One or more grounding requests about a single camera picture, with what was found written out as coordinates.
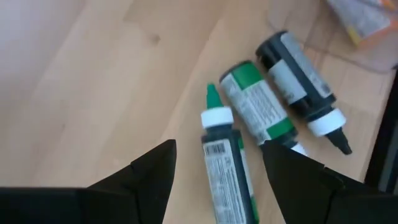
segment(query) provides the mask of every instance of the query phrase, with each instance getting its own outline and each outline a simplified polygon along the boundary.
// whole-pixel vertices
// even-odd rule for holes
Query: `wooden floor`
[[[214,223],[201,150],[206,84],[255,59],[265,0],[0,0],[0,185],[79,186],[177,140],[165,223]],[[305,49],[348,118],[353,155],[296,122],[310,157],[362,180],[392,75]],[[244,131],[261,223],[283,223]]]

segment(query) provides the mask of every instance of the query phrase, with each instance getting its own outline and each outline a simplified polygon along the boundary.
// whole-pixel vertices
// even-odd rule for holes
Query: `green paint bottle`
[[[287,116],[259,70],[249,60],[230,68],[221,78],[220,85],[236,111],[246,123],[257,145],[275,139],[303,155],[304,148],[295,141],[297,130]]]
[[[214,84],[207,86],[207,110],[201,114],[206,134],[203,152],[217,223],[259,223],[241,132]]]

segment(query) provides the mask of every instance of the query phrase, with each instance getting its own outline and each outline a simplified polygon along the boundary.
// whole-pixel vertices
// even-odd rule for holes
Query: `green nozzle tip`
[[[221,102],[216,86],[213,83],[207,84],[206,102],[207,102],[207,109],[224,106],[223,102]]]

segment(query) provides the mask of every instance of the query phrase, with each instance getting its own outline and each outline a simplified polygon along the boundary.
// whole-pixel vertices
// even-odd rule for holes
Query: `paint bottle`
[[[297,130],[285,109],[251,61],[243,61],[230,68],[221,76],[220,85],[256,138],[257,145],[275,139],[307,155],[301,144],[295,141]]]
[[[231,108],[223,106],[214,86],[207,86],[207,110],[201,123],[206,169],[217,223],[259,223],[241,132],[233,129]]]
[[[292,34],[282,31],[256,51],[289,106],[308,123],[316,136],[326,136],[344,154],[351,154],[342,127],[346,118],[332,107],[336,97],[304,55]]]

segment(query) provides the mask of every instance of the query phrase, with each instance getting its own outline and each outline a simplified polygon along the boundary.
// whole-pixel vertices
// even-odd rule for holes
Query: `white bottle cap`
[[[305,152],[304,147],[300,143],[297,143],[295,146],[292,147],[292,149],[294,151],[300,153],[301,155],[304,155],[304,156],[308,157],[307,153]]]
[[[229,106],[217,107],[205,110],[201,113],[201,125],[204,129],[224,125],[233,124],[234,117]]]
[[[319,137],[341,128],[346,123],[346,118],[339,109],[334,109],[321,118],[308,123],[308,128],[312,133]]]

